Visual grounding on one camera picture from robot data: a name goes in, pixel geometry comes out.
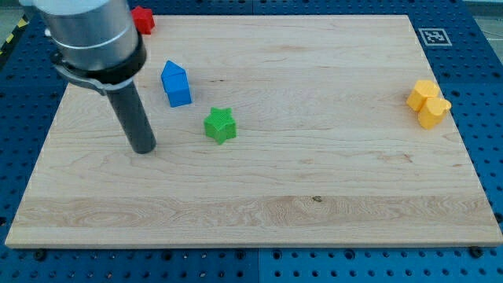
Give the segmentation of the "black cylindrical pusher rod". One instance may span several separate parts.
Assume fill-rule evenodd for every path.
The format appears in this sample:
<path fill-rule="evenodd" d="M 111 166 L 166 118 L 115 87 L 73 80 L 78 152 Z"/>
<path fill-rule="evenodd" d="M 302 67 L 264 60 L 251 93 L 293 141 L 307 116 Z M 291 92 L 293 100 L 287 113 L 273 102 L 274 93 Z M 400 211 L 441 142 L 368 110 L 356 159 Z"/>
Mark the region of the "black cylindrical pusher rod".
<path fill-rule="evenodd" d="M 131 148 L 139 154 L 153 151 L 156 138 L 134 82 L 130 81 L 117 90 L 108 90 L 107 98 Z"/>

